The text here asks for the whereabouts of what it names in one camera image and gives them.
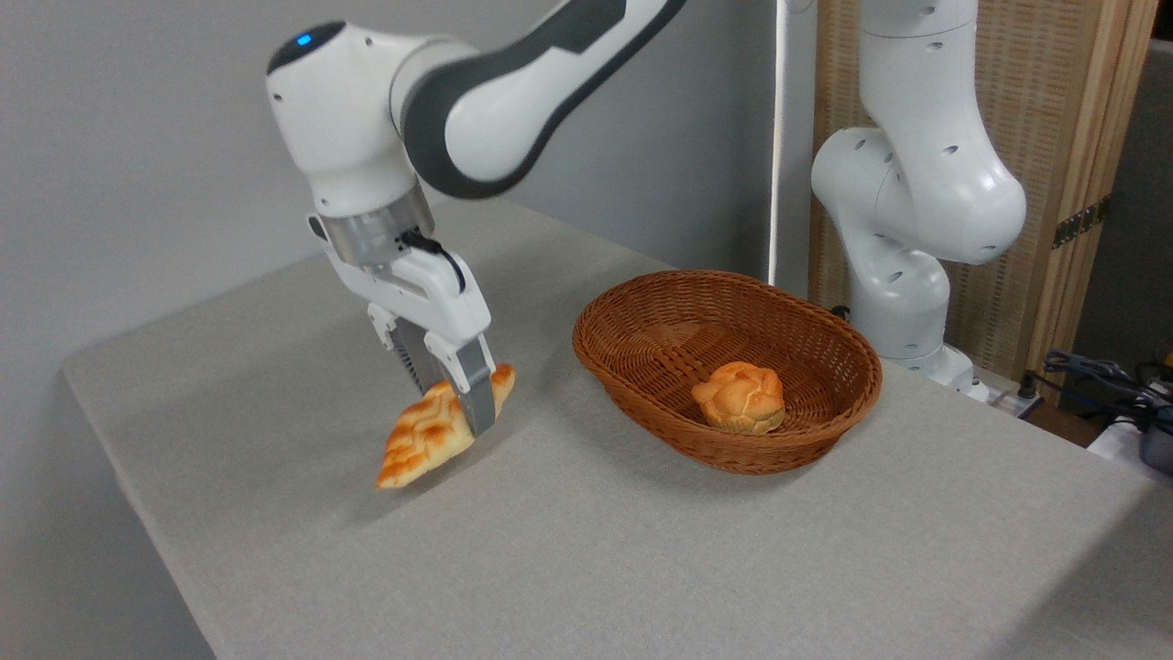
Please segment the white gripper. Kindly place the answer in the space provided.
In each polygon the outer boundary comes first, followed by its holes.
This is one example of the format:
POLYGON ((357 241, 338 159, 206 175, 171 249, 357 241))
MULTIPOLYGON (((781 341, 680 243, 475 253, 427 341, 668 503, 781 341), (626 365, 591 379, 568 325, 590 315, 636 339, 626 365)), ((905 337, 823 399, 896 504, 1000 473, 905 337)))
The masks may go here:
POLYGON ((391 260, 352 266, 330 243, 325 222, 316 215, 307 222, 345 287, 369 302, 378 339, 419 392, 447 381, 472 435, 489 430, 499 416, 490 383, 496 365, 484 338, 491 317, 465 260, 412 226, 392 239, 391 260))

